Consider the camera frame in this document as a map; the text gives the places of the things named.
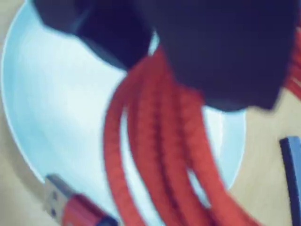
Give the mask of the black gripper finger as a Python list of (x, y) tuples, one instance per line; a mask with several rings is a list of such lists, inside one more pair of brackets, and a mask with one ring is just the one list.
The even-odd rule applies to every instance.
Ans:
[(103, 61), (129, 69), (148, 54), (152, 30), (129, 0), (34, 0), (42, 22), (74, 35)]
[(176, 79), (208, 106), (271, 110), (287, 77), (296, 0), (143, 0)]

